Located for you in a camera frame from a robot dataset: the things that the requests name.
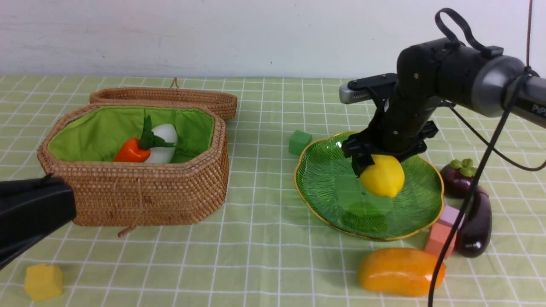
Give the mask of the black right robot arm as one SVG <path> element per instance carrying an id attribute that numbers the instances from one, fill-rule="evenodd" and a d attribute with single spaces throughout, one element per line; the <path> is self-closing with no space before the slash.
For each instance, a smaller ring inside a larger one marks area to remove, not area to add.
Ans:
<path id="1" fill-rule="evenodd" d="M 374 164 L 373 155 L 398 161 L 423 153 L 438 128 L 430 120 L 438 107 L 460 105 L 486 117 L 511 112 L 545 127 L 545 79 L 500 50 L 487 55 L 472 47 L 451 46 L 446 38 L 402 50 L 397 72 L 343 84 L 340 101 L 373 100 L 376 111 L 365 130 L 352 134 L 342 150 L 357 177 Z"/>

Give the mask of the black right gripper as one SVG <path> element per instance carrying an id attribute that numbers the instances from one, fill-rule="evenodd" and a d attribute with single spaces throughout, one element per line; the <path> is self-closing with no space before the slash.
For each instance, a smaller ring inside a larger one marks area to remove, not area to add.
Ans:
<path id="1" fill-rule="evenodd" d="M 377 107 L 365 130 L 343 141 L 343 155 L 351 158 L 356 177 L 374 165 L 372 155 L 393 156 L 403 162 L 427 151 L 425 140 L 433 138 L 438 132 L 430 120 L 438 107 L 439 98 L 435 96 L 392 93 L 387 101 Z"/>

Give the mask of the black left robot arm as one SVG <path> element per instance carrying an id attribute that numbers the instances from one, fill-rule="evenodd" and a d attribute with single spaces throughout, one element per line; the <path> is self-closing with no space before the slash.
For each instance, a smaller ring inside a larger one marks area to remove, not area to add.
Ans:
<path id="1" fill-rule="evenodd" d="M 72 188 L 52 174 L 0 183 L 0 268 L 76 217 Z"/>

